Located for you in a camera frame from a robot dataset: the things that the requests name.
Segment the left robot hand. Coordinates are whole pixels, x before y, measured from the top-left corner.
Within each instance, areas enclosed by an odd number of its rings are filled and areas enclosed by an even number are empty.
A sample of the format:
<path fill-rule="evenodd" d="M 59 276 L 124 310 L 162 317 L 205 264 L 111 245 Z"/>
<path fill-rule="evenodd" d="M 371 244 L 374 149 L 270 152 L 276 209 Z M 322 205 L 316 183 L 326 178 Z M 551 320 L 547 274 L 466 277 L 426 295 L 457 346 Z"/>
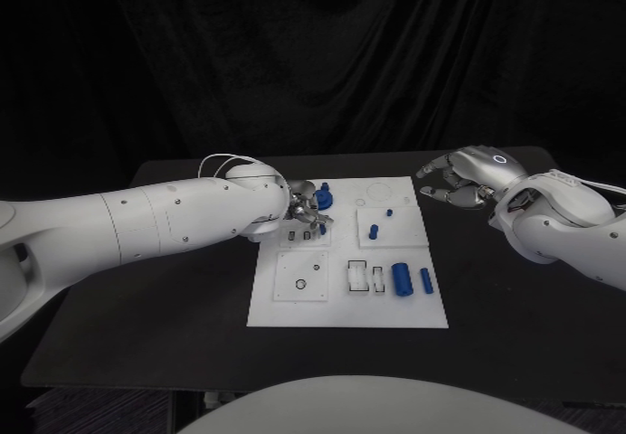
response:
<path fill-rule="evenodd" d="M 320 213 L 315 184 L 307 180 L 289 180 L 287 185 L 292 199 L 286 219 L 306 223 L 312 230 L 320 226 L 329 228 L 333 219 Z"/>

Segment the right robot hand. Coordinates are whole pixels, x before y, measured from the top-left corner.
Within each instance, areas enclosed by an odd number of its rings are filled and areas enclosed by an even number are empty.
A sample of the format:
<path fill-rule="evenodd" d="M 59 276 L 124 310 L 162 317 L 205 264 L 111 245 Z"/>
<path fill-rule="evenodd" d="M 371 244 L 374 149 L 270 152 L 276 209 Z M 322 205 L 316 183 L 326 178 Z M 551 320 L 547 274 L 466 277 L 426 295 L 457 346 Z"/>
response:
<path fill-rule="evenodd" d="M 450 188 L 430 186 L 420 193 L 462 209 L 482 209 L 504 198 L 511 188 L 530 176 L 517 159 L 492 146 L 466 146 L 433 159 L 416 176 L 440 171 Z"/>

